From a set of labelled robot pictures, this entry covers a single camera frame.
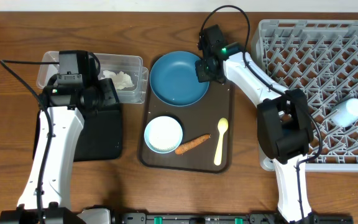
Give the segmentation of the light blue cup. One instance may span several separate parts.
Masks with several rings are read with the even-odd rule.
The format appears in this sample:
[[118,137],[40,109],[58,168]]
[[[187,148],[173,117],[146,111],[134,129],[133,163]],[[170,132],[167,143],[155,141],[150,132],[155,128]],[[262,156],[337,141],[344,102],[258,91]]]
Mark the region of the light blue cup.
[[336,105],[333,109],[335,112],[331,118],[336,126],[348,127],[358,120],[358,99],[350,98]]

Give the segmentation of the grey dishwasher rack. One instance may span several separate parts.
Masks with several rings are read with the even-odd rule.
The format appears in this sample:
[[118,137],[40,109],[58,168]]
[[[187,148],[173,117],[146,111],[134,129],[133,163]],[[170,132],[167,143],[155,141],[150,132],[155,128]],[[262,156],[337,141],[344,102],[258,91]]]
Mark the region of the grey dishwasher rack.
[[259,22],[254,62],[277,83],[305,93],[319,129],[310,144],[310,172],[358,172],[358,120],[333,123],[334,107],[358,99],[358,21]]

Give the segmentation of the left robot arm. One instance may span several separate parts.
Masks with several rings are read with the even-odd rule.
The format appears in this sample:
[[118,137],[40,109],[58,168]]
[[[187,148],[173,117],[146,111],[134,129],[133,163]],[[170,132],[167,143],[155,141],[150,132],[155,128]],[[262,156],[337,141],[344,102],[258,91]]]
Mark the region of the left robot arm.
[[101,64],[92,52],[65,50],[58,73],[41,94],[38,138],[26,187],[15,210],[0,223],[114,223],[108,208],[70,210],[75,151],[82,161],[115,159],[122,150],[122,114],[112,80],[98,78]]

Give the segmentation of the dark brown serving tray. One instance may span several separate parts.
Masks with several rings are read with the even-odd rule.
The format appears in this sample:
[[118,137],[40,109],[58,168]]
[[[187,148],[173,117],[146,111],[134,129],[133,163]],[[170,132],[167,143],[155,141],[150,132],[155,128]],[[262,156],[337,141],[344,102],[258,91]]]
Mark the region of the dark brown serving tray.
[[[137,151],[138,159],[147,167],[176,169],[218,174],[229,168],[232,159],[232,125],[234,112],[234,86],[211,82],[209,88],[198,102],[176,107],[158,99],[152,90],[146,95],[142,129]],[[184,154],[159,154],[153,152],[144,141],[144,129],[152,119],[159,116],[175,118],[183,128],[182,142],[186,143],[204,134],[210,138]],[[218,143],[218,121],[226,118],[228,130],[223,138],[223,156],[219,166],[214,164]]]

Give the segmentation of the light blue bowl with rice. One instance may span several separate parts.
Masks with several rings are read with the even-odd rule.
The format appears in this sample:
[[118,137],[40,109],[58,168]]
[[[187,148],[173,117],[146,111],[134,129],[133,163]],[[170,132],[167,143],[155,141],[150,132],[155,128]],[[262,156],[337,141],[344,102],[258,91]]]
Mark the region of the light blue bowl with rice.
[[159,154],[174,151],[181,144],[182,139],[181,124],[170,116],[159,116],[152,119],[144,130],[144,141],[147,147]]

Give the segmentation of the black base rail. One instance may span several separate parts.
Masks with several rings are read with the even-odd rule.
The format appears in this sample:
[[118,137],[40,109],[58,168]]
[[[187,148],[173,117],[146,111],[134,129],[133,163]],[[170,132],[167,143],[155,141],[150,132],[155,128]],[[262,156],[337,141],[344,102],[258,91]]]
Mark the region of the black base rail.
[[135,212],[118,214],[114,213],[113,210],[101,206],[87,207],[78,216],[85,223],[111,224],[279,224],[286,222],[279,213],[200,215]]

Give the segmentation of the pale yellow spoon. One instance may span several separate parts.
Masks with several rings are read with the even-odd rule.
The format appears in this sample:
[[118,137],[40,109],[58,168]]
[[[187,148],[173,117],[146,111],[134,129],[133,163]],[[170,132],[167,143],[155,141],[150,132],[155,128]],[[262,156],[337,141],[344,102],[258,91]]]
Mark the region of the pale yellow spoon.
[[218,122],[218,143],[216,146],[216,152],[214,155],[214,165],[220,166],[222,163],[222,156],[223,156],[223,138],[224,134],[228,129],[228,120],[226,118],[221,118]]

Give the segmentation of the orange carrot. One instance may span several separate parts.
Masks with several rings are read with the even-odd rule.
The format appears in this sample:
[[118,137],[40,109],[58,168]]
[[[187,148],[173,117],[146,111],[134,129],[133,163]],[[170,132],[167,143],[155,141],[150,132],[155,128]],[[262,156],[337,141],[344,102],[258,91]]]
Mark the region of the orange carrot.
[[175,149],[175,154],[184,154],[185,152],[199,146],[200,144],[202,144],[203,142],[207,141],[209,138],[211,137],[210,134],[204,134],[196,139],[193,139],[189,142],[186,142],[184,144],[181,144],[180,146],[178,146]]

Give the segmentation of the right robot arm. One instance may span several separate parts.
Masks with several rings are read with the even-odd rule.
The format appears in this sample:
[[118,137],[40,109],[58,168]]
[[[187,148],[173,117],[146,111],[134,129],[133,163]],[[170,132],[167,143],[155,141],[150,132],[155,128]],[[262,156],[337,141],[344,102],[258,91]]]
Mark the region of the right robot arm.
[[305,94],[272,80],[240,44],[229,44],[217,25],[201,30],[198,48],[199,82],[233,82],[257,108],[258,144],[275,169],[278,211],[288,223],[305,220],[311,207],[303,160],[313,138]]

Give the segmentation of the dark blue plate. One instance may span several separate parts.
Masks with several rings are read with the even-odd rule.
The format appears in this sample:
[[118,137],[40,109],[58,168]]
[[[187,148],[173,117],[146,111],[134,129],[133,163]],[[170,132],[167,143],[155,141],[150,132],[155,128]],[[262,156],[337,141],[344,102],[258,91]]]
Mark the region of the dark blue plate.
[[154,95],[171,106],[190,106],[204,97],[209,83],[200,83],[195,62],[199,56],[175,51],[161,56],[150,73],[150,87]]

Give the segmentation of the clear plastic waste bin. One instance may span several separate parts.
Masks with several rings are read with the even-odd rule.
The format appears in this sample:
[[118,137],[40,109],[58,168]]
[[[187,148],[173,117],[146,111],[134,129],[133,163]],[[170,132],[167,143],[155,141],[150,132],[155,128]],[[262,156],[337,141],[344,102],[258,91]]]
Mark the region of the clear plastic waste bin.
[[[101,63],[101,71],[98,79],[105,79],[104,70],[114,73],[123,71],[130,75],[134,87],[116,90],[120,103],[142,104],[145,101],[147,92],[147,80],[149,71],[143,67],[143,60],[134,55],[114,55],[114,54],[97,54],[95,56]],[[59,53],[57,51],[48,51],[44,54],[43,62],[58,62]],[[37,87],[42,89],[49,81],[50,77],[59,72],[59,65],[41,65],[37,77]]]

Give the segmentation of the crumpled white tissue in bin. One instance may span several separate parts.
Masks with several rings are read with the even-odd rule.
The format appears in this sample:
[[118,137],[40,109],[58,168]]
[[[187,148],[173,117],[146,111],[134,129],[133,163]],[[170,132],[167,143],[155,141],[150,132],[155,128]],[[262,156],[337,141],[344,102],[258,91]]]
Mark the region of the crumpled white tissue in bin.
[[105,78],[110,78],[112,80],[116,90],[123,90],[125,88],[134,87],[130,75],[124,73],[123,71],[114,73],[109,70],[104,70],[103,75]]

